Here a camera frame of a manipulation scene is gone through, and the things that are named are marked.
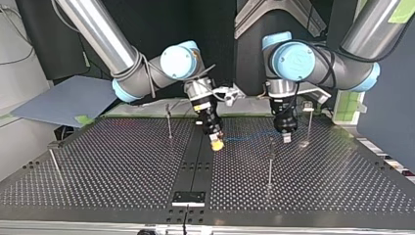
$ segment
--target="metal rod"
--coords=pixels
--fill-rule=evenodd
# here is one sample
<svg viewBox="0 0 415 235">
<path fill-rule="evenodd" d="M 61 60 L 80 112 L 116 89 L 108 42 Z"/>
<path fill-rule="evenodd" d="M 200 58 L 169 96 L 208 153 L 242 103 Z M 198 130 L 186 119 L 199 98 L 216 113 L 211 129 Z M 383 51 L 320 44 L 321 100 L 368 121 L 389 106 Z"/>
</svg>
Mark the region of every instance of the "metal rod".
<svg viewBox="0 0 415 235">
<path fill-rule="evenodd" d="M 312 113 L 313 111 L 311 111 L 310 113 L 310 121 L 308 123 L 308 131 L 307 131 L 307 142 L 310 142 L 310 132 L 311 132 L 311 123 L 312 123 Z"/>
<path fill-rule="evenodd" d="M 366 59 L 380 57 L 405 23 L 389 23 L 400 0 L 370 0 L 348 31 L 342 47 Z"/>
<path fill-rule="evenodd" d="M 62 177 L 61 169 L 59 168 L 58 161 L 56 161 L 55 154 L 53 153 L 53 150 L 52 149 L 49 149 L 49 153 L 52 156 L 53 164 L 55 165 L 56 171 L 58 172 L 59 177 L 61 178 L 62 185 L 64 185 L 64 188 L 65 188 L 64 178 Z"/>
<path fill-rule="evenodd" d="M 269 159 L 269 170 L 268 170 L 268 188 L 272 188 L 272 159 Z"/>
<path fill-rule="evenodd" d="M 171 112 L 170 112 L 170 108 L 169 108 L 168 104 L 165 105 L 165 111 L 167 112 L 166 116 L 167 116 L 167 124 L 168 124 L 168 138 L 171 139 L 171 138 L 173 138 L 173 135 L 171 133 L 171 123 L 170 123 Z"/>
<path fill-rule="evenodd" d="M 134 66 L 138 55 L 100 0 L 58 0 L 58 3 L 113 74 Z"/>
</svg>

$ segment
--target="black cable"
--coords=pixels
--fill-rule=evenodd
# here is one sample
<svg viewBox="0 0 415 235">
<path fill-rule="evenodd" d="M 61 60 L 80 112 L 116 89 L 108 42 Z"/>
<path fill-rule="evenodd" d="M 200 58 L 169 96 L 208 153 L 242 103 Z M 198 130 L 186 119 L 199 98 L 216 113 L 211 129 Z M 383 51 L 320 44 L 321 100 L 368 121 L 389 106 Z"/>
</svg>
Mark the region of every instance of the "black cable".
<svg viewBox="0 0 415 235">
<path fill-rule="evenodd" d="M 366 59 L 366 58 L 361 58 L 355 55 L 350 54 L 348 51 L 346 51 L 344 48 L 340 47 L 339 48 L 339 54 L 347 57 L 349 59 L 358 61 L 358 62 L 362 62 L 362 63 L 376 63 L 376 62 L 380 62 L 384 59 L 386 59 L 388 56 L 390 56 L 397 48 L 397 46 L 400 44 L 400 41 L 403 39 L 403 36 L 406 34 L 406 31 L 408 30 L 408 28 L 411 26 L 412 21 L 414 20 L 415 14 L 412 15 L 412 17 L 409 19 L 409 21 L 406 23 L 405 27 L 403 28 L 402 32 L 400 33 L 399 37 L 397 38 L 396 42 L 394 43 L 394 45 L 392 46 L 392 48 L 390 49 L 390 51 L 388 53 L 386 53 L 385 55 L 375 58 L 375 59 Z"/>
<path fill-rule="evenodd" d="M 186 231 L 186 219 L 187 219 L 187 211 L 188 210 L 189 210 L 189 206 L 187 206 L 186 213 L 184 214 L 184 219 L 183 219 L 183 235 L 187 235 L 187 231 Z"/>
<path fill-rule="evenodd" d="M 291 39 L 291 40 L 285 41 L 284 43 L 281 43 L 281 45 L 279 45 L 278 47 L 280 47 L 280 46 L 282 46 L 282 45 L 284 45 L 286 43 L 289 43 L 289 42 L 299 42 L 299 43 L 305 44 L 308 47 L 310 47 L 311 49 L 313 49 L 315 52 L 317 52 L 321 56 L 321 58 L 323 58 L 324 62 L 328 66 L 327 72 L 324 75 L 322 81 L 326 81 L 330 77 L 330 75 L 331 75 L 332 78 L 333 78 L 333 86 L 332 86 L 332 89 L 336 87 L 336 85 L 337 85 L 337 78 L 336 78 L 335 71 L 333 70 L 333 65 L 334 65 L 334 62 L 335 62 L 334 55 L 331 54 L 331 57 L 332 57 L 332 60 L 331 61 L 332 62 L 330 62 L 329 59 L 327 58 L 327 56 L 318 48 L 318 47 L 321 47 L 321 45 L 314 45 L 314 44 L 311 44 L 311 43 L 309 43 L 307 41 L 300 40 L 300 39 Z"/>
<path fill-rule="evenodd" d="M 34 49 L 32 47 L 30 49 L 30 52 L 28 53 L 28 55 L 25 56 L 24 58 L 21 58 L 21 59 L 12 61 L 12 62 L 0 63 L 0 66 L 6 66 L 6 65 L 15 64 L 15 63 L 19 63 L 19 62 L 25 61 L 25 60 L 27 60 L 31 56 L 31 54 L 33 54 L 33 52 L 34 52 Z"/>
</svg>

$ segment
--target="blue cable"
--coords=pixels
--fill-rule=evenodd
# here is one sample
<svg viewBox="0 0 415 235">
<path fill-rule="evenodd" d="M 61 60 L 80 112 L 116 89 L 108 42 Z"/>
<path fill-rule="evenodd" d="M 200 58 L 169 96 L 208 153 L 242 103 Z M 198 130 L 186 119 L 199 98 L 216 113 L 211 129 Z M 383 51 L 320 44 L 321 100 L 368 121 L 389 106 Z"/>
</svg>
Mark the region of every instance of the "blue cable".
<svg viewBox="0 0 415 235">
<path fill-rule="evenodd" d="M 225 137 L 223 138 L 223 141 L 225 142 L 231 142 L 231 141 L 249 141 L 252 139 L 255 139 L 256 137 L 259 136 L 264 136 L 264 135 L 279 135 L 279 133 L 276 130 L 265 130 L 265 131 L 261 131 L 252 135 L 248 135 L 248 136 L 244 136 L 244 137 Z"/>
</svg>

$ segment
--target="white cable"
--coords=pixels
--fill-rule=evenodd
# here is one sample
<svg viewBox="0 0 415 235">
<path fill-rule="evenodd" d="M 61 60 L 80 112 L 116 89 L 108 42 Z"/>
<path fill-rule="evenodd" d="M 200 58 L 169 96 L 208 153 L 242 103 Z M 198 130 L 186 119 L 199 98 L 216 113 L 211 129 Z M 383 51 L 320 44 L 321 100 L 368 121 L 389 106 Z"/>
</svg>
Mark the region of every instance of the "white cable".
<svg viewBox="0 0 415 235">
<path fill-rule="evenodd" d="M 31 42 L 28 40 L 28 37 L 27 36 L 24 36 L 22 33 L 21 33 L 21 31 L 19 30 L 19 28 L 16 26 L 16 24 L 12 21 L 12 19 L 10 19 L 10 17 L 9 17 L 9 15 L 7 15 L 7 12 L 6 11 L 11 11 L 12 13 L 14 13 L 14 14 L 16 14 L 16 16 L 20 16 L 20 14 L 19 13 L 16 13 L 15 11 L 13 11 L 12 10 L 12 8 L 10 8 L 10 7 L 8 7 L 8 6 L 5 6 L 5 5 L 1 5 L 0 6 L 1 7 L 1 9 L 2 9 L 2 11 L 3 11 L 3 17 L 4 17 L 4 19 L 6 19 L 6 21 L 8 22 L 8 24 L 9 25 L 11 25 L 14 29 L 15 29 L 15 31 L 16 31 L 16 33 L 29 45 L 29 46 L 32 46 L 31 45 Z"/>
<path fill-rule="evenodd" d="M 0 66 L 5 66 L 5 65 L 10 65 L 10 64 L 15 64 L 15 63 L 18 63 L 18 62 L 22 62 L 22 61 L 24 61 L 24 60 L 26 60 L 26 59 L 28 59 L 30 56 L 31 56 L 31 54 L 33 54 L 33 52 L 34 52 L 34 48 L 33 48 L 33 46 L 31 45 L 31 43 L 30 43 L 30 40 L 29 40 L 29 38 L 28 38 L 28 36 L 27 37 L 24 37 L 24 35 L 21 33 L 21 31 L 19 30 L 19 28 L 16 26 L 16 24 L 10 19 L 10 17 L 9 17 L 9 15 L 7 15 L 7 13 L 6 13 L 6 11 L 11 11 L 13 14 L 15 14 L 17 17 L 19 17 L 20 19 L 22 18 L 22 16 L 19 14 L 19 12 L 17 11 L 17 10 L 15 10 L 15 9 L 13 9 L 13 8 L 11 8 L 11 7 L 9 7 L 9 6 L 7 6 L 7 5 L 3 5 L 3 4 L 0 4 L 0 9 L 1 9 L 1 12 L 3 13 L 2 15 L 3 15 L 3 17 L 6 19 L 6 22 L 9 24 L 9 25 L 11 25 L 15 30 L 16 30 L 16 32 L 17 32 L 17 34 L 19 35 L 19 37 L 21 37 L 28 45 L 30 45 L 30 47 L 31 47 L 31 49 L 30 49 L 30 52 L 27 54 L 27 56 L 25 56 L 25 57 L 23 57 L 23 58 L 21 58 L 21 59 L 18 59 L 18 60 L 15 60 L 15 61 L 12 61 L 12 62 L 5 62 L 5 63 L 0 63 Z"/>
<path fill-rule="evenodd" d="M 58 16 L 58 18 L 61 20 L 61 22 L 63 24 L 65 24 L 68 28 L 72 29 L 73 31 L 79 32 L 79 30 L 75 27 L 73 27 L 72 25 L 70 25 L 67 21 L 65 21 L 65 19 L 62 17 L 61 13 L 59 12 L 58 6 L 56 5 L 56 0 L 51 0 L 52 1 L 52 7 L 53 10 L 55 11 L 56 15 Z"/>
</svg>

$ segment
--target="green tape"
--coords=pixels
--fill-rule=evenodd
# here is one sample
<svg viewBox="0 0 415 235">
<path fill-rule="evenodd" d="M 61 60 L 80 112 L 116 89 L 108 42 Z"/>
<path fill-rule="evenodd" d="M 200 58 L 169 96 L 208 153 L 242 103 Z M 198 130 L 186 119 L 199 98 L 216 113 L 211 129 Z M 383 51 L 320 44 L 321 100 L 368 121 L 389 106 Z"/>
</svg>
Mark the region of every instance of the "green tape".
<svg viewBox="0 0 415 235">
<path fill-rule="evenodd" d="M 414 13 L 415 1 L 401 0 L 388 22 L 392 24 L 405 24 L 409 21 Z"/>
<path fill-rule="evenodd" d="M 76 116 L 75 119 L 79 124 L 82 125 L 88 125 L 94 122 L 94 119 L 90 118 L 89 116 Z"/>
<path fill-rule="evenodd" d="M 358 99 L 360 93 L 342 92 L 339 105 L 336 110 L 336 121 L 353 121 L 354 113 L 357 111 Z"/>
<path fill-rule="evenodd" d="M 13 116 L 11 114 L 0 116 L 0 119 L 6 119 L 6 118 L 12 118 Z"/>
<path fill-rule="evenodd" d="M 366 5 L 367 0 L 361 0 L 360 1 L 360 11 L 363 9 L 363 7 Z"/>
</svg>

